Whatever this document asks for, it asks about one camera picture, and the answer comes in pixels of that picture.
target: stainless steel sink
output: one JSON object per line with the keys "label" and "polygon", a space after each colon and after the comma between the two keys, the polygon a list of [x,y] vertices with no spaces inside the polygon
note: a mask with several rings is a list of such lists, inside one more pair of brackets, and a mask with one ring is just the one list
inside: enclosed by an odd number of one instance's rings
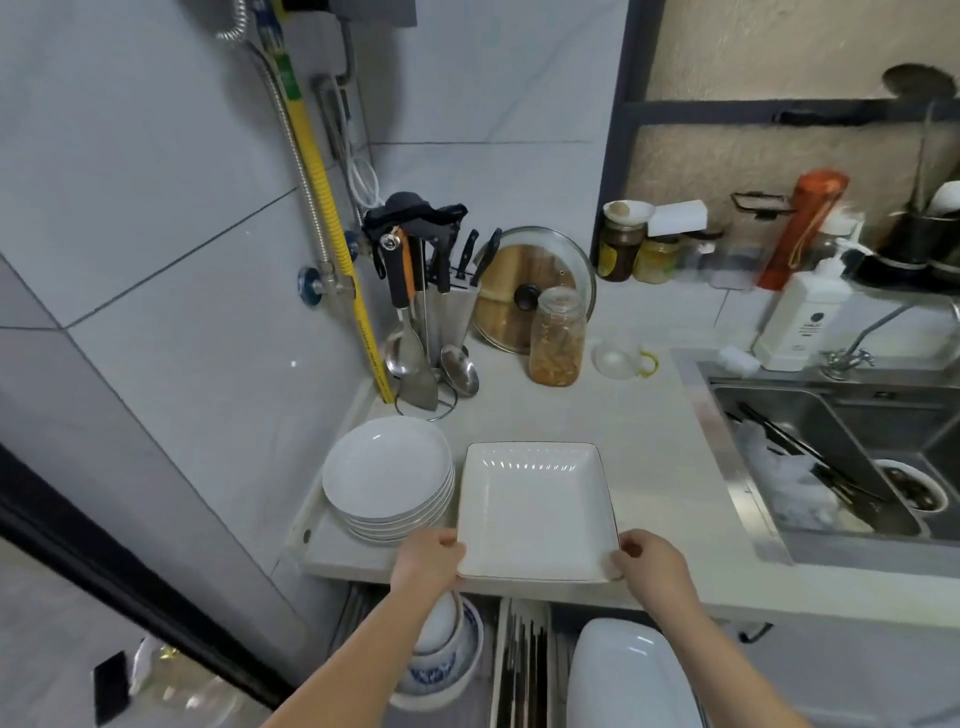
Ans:
{"label": "stainless steel sink", "polygon": [[[724,376],[702,352],[674,359],[757,554],[770,561],[960,578],[960,389],[912,372],[874,383],[834,382],[813,370],[757,379]],[[738,403],[805,440],[858,486],[851,510],[873,533],[813,531],[782,522],[736,450],[728,413]],[[910,507],[874,460],[913,466],[937,481],[947,507]]]}

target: white pump bottle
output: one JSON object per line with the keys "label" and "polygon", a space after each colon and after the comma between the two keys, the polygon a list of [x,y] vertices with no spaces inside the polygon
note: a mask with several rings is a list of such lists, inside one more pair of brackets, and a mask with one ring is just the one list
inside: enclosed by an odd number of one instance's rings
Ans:
{"label": "white pump bottle", "polygon": [[846,270],[843,254],[858,250],[874,252],[859,243],[863,222],[850,238],[836,238],[836,253],[817,263],[816,269],[795,273],[783,288],[783,295],[766,328],[754,342],[754,356],[772,372],[798,372],[820,350],[820,341],[853,289],[842,276]]}

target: hand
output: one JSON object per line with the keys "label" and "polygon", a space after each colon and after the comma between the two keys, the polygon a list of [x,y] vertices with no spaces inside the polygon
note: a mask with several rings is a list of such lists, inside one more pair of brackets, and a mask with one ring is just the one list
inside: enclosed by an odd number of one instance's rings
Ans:
{"label": "hand", "polygon": [[467,547],[457,542],[455,528],[414,531],[396,555],[390,590],[421,596],[432,607],[441,594],[455,586],[457,566],[466,555]]}
{"label": "hand", "polygon": [[701,609],[686,559],[666,539],[640,528],[624,531],[611,558],[634,599],[656,621],[677,611]]}

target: countertop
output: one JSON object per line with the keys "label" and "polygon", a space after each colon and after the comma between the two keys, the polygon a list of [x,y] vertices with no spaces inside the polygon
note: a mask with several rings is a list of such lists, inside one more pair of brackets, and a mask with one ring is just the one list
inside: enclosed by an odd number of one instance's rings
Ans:
{"label": "countertop", "polygon": [[[474,442],[593,443],[603,459],[617,527],[646,528],[679,548],[713,616],[804,615],[960,629],[960,579],[762,561],[733,507],[670,348],[646,348],[660,357],[660,370],[649,379],[606,379],[587,360],[573,386],[555,389],[532,382],[524,358],[470,342],[480,394],[461,400],[437,422],[458,476]],[[392,405],[370,394],[358,401],[345,429],[392,414]],[[444,523],[455,524],[456,508],[457,498]],[[346,532],[326,504],[319,478],[288,547],[307,573],[357,581],[388,581],[396,556],[394,548],[370,546]],[[470,579],[464,591],[638,608],[622,581]]]}

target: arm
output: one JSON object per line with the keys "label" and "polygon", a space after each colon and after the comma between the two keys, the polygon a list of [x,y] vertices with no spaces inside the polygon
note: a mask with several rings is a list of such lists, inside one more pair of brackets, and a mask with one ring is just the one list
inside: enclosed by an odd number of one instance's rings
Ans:
{"label": "arm", "polygon": [[676,548],[633,530],[620,534],[612,558],[663,630],[716,728],[810,728],[708,617]]}
{"label": "arm", "polygon": [[424,528],[400,547],[390,593],[263,728],[376,728],[437,599],[467,553],[452,528]]}

